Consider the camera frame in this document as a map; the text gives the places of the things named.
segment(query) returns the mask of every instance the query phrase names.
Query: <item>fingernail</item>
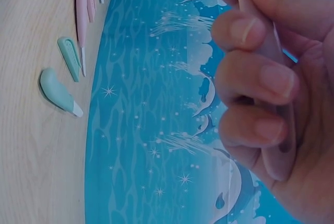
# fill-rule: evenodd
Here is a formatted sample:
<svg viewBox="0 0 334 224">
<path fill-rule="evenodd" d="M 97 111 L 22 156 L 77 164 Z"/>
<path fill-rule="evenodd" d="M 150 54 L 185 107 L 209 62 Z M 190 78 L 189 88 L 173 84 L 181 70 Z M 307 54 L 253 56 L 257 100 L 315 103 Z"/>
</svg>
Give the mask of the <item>fingernail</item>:
<svg viewBox="0 0 334 224">
<path fill-rule="evenodd" d="M 259 120 L 255 124 L 255 132 L 269 140 L 272 143 L 275 143 L 278 141 L 278 137 L 282 132 L 283 129 L 283 122 L 277 122 L 273 120 Z"/>
<path fill-rule="evenodd" d="M 240 19 L 232 23 L 231 25 L 231 35 L 232 37 L 240 41 L 241 43 L 245 43 L 249 32 L 252 27 L 256 23 L 257 19 Z"/>
<path fill-rule="evenodd" d="M 294 74 L 287 67 L 268 65 L 260 71 L 260 82 L 266 89 L 288 98 L 293 88 Z"/>
</svg>

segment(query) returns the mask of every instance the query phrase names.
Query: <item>hand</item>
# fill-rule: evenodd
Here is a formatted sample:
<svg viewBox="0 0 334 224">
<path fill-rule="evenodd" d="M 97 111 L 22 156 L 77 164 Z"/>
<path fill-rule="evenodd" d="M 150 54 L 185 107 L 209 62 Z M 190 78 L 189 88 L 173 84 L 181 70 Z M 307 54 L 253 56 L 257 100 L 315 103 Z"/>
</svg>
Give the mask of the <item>hand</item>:
<svg viewBox="0 0 334 224">
<path fill-rule="evenodd" d="M 237 0 L 224 1 L 237 8 Z M 282 66 L 254 53 L 266 29 L 252 15 L 237 9 L 220 15 L 212 26 L 213 39 L 226 52 L 215 77 L 228 106 L 220 137 L 295 218 L 334 223 L 334 0 L 253 2 L 276 23 L 282 46 L 298 63 L 286 56 Z M 251 98 L 294 104 L 297 154 L 287 181 L 269 176 L 260 149 L 282 142 L 289 126 Z"/>
</svg>

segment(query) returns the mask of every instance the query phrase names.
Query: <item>handle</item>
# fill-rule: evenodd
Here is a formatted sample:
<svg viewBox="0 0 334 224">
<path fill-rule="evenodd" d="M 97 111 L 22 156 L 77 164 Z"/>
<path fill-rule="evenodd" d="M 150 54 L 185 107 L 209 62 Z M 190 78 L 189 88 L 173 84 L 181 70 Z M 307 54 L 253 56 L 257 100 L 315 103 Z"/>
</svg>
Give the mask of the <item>handle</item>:
<svg viewBox="0 0 334 224">
<path fill-rule="evenodd" d="M 256 16 L 266 26 L 267 35 L 263 45 L 258 49 L 257 53 L 284 65 L 284 55 L 274 23 L 256 8 L 252 0 L 238 0 L 238 3 L 241 11 Z M 263 148 L 261 150 L 268 174 L 275 180 L 286 180 L 291 173 L 296 155 L 293 106 L 292 104 L 275 106 L 259 100 L 254 100 L 254 102 L 256 105 L 280 115 L 289 125 L 289 132 L 283 143 L 277 147 Z"/>
</svg>

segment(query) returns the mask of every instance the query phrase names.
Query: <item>mint green cap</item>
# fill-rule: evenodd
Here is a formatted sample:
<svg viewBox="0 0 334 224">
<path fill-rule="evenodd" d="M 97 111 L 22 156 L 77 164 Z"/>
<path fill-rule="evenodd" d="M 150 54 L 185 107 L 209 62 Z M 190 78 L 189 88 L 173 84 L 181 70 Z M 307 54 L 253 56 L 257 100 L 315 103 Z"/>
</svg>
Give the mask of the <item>mint green cap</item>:
<svg viewBox="0 0 334 224">
<path fill-rule="evenodd" d="M 74 41 L 69 37 L 60 37 L 57 43 L 73 80 L 79 82 L 81 63 Z"/>
<path fill-rule="evenodd" d="M 67 112 L 73 112 L 73 97 L 69 94 L 66 87 L 59 82 L 53 68 L 49 67 L 42 71 L 40 84 L 45 96 L 51 102 Z"/>
</svg>

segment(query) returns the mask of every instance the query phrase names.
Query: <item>pink pen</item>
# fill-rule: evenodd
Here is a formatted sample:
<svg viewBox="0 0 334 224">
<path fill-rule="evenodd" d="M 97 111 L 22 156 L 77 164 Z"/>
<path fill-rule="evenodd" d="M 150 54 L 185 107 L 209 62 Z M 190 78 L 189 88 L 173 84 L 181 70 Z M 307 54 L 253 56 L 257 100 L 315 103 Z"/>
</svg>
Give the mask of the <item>pink pen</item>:
<svg viewBox="0 0 334 224">
<path fill-rule="evenodd" d="M 274 23 L 256 8 L 252 0 L 238 0 L 238 2 L 241 11 L 255 15 L 266 25 L 267 36 L 257 52 L 273 61 L 285 64 Z M 255 104 L 279 114 L 289 125 L 288 136 L 281 145 L 261 151 L 269 175 L 275 180 L 284 181 L 291 173 L 296 156 L 295 121 L 292 104 L 276 107 L 258 100 L 255 100 Z"/>
<path fill-rule="evenodd" d="M 76 20 L 78 43 L 82 58 L 82 73 L 86 76 L 86 55 L 85 44 L 88 21 L 93 23 L 96 12 L 95 0 L 76 0 Z"/>
</svg>

